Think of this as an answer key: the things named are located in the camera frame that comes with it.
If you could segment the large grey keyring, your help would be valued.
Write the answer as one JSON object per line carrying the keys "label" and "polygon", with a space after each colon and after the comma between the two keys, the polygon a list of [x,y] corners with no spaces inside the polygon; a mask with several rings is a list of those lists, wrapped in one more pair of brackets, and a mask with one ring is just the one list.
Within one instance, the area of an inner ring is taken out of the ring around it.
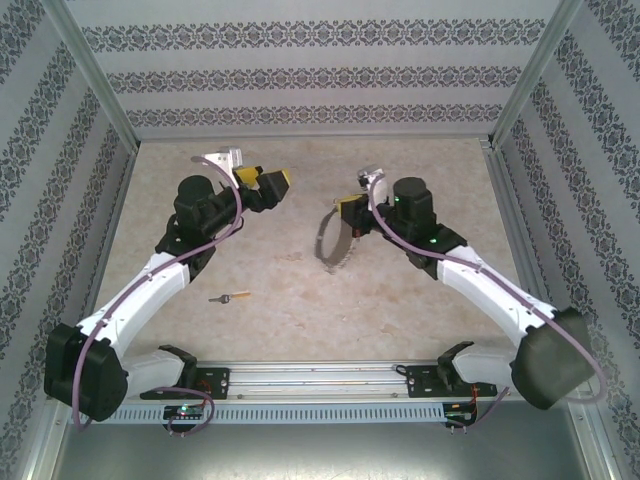
{"label": "large grey keyring", "polygon": [[[334,218],[338,220],[339,231],[336,241],[331,245],[330,251],[326,252],[325,246],[327,245],[327,229]],[[335,271],[342,268],[349,259],[353,250],[352,243],[352,229],[341,219],[338,209],[334,207],[323,217],[319,224],[314,242],[314,256],[320,261],[324,269],[329,274],[334,274]]]}

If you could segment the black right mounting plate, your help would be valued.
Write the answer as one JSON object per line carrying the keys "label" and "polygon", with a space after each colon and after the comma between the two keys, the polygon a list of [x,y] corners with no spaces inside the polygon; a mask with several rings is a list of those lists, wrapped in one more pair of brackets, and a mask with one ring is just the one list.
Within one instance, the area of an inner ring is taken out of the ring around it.
{"label": "black right mounting plate", "polygon": [[441,369],[435,364],[397,365],[395,371],[405,379],[410,398],[436,397],[495,397],[498,389],[493,384],[466,383],[454,371]]}

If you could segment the black mounting plate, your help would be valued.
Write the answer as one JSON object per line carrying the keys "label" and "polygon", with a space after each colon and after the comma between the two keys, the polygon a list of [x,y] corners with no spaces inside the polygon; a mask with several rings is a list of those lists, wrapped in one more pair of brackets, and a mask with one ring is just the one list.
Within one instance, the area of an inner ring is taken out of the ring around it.
{"label": "black mounting plate", "polygon": [[[213,400],[225,400],[228,395],[230,369],[198,367],[191,380],[187,383],[179,383],[181,388],[188,388],[204,392]],[[139,395],[141,400],[202,400],[202,397],[193,393],[147,391]]]}
{"label": "black mounting plate", "polygon": [[405,379],[410,398],[436,397],[495,397],[498,389],[493,384],[466,383],[454,371],[441,369],[435,364],[397,365],[395,371]]}

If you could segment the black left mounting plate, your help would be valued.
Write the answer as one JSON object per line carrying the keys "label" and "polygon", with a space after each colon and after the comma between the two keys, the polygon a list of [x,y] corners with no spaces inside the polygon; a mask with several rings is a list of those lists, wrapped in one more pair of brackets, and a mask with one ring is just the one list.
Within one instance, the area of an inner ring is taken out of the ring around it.
{"label": "black left mounting plate", "polygon": [[[204,392],[213,400],[225,400],[228,395],[230,369],[198,367],[191,380],[187,383],[179,383],[181,388],[188,388]],[[147,391],[139,395],[141,400],[202,400],[202,397],[193,393]]]}

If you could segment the left circuit board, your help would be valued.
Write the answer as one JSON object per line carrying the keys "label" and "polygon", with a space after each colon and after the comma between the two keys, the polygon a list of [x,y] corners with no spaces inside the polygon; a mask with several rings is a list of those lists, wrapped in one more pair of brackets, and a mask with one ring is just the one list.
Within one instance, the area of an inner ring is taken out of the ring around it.
{"label": "left circuit board", "polygon": [[165,406],[163,419],[169,420],[201,420],[203,418],[204,407],[202,405],[180,405]]}

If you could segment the circuit board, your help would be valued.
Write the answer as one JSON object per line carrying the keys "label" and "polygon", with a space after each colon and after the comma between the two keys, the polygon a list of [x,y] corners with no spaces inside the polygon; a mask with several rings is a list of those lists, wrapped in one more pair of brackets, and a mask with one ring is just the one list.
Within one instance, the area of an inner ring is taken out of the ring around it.
{"label": "circuit board", "polygon": [[477,420],[478,408],[475,402],[445,403],[443,408],[446,422],[451,425],[470,426]]}
{"label": "circuit board", "polygon": [[201,420],[203,418],[204,407],[202,405],[180,405],[165,406],[163,419],[169,420]]}

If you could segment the right circuit board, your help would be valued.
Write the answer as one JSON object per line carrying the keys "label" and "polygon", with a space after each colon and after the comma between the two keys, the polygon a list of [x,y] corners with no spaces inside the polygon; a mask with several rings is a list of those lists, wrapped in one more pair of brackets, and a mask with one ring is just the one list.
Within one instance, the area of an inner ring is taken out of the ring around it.
{"label": "right circuit board", "polygon": [[451,425],[470,426],[477,420],[478,408],[475,402],[445,403],[443,408],[446,422]]}

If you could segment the grey metal sheet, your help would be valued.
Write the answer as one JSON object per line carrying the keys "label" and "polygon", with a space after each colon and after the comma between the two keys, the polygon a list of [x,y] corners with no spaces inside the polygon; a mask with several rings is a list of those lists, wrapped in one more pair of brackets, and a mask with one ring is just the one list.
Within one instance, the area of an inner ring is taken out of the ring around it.
{"label": "grey metal sheet", "polygon": [[433,424],[95,426],[63,442],[53,480],[591,480],[564,417]]}

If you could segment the aluminium side rail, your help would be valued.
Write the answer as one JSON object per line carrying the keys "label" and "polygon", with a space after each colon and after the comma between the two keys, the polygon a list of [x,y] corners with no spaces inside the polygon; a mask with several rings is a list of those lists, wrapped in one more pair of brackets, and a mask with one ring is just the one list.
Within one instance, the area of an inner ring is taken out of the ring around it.
{"label": "aluminium side rail", "polygon": [[553,305],[557,310],[565,310],[570,303],[567,300],[553,299],[545,285],[525,217],[501,152],[494,149],[486,139],[480,140],[480,146],[504,224],[520,288],[530,296]]}
{"label": "aluminium side rail", "polygon": [[87,250],[82,256],[82,260],[89,260],[91,269],[80,277],[85,281],[82,289],[74,292],[73,306],[77,307],[78,311],[69,320],[72,327],[95,311],[100,285],[138,153],[139,150],[134,149],[122,166],[116,170],[117,175],[109,178],[105,191],[107,197],[99,204],[96,215],[98,223],[90,233]]}

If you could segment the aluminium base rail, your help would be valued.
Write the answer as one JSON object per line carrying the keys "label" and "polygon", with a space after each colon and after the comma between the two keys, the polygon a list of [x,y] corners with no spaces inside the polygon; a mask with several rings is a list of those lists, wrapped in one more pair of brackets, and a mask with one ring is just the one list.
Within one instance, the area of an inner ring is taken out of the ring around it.
{"label": "aluminium base rail", "polygon": [[[466,383],[487,383],[497,387],[498,393],[512,389],[509,369],[491,369],[481,375],[465,377],[450,363],[435,364],[454,371]],[[401,364],[389,363],[246,363],[233,365],[199,364],[193,358],[181,359],[168,351],[129,358],[124,362],[110,361],[104,365],[86,364],[81,372],[80,409],[96,407],[110,415],[124,399],[139,397],[147,391],[201,394],[181,388],[198,367],[229,368],[230,398],[251,397],[409,397],[405,379],[395,371]]]}

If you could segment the aluminium frame post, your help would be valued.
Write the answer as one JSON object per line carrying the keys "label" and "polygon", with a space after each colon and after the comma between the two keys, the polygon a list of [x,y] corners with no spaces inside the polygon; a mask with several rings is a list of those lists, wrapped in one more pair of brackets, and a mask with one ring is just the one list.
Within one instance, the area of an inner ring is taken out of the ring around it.
{"label": "aluminium frame post", "polygon": [[489,135],[489,143],[493,150],[504,142],[583,1],[559,0],[557,8],[542,32],[533,54]]}
{"label": "aluminium frame post", "polygon": [[69,10],[66,0],[40,0],[40,2],[120,139],[129,152],[137,152],[140,140],[82,29]]}

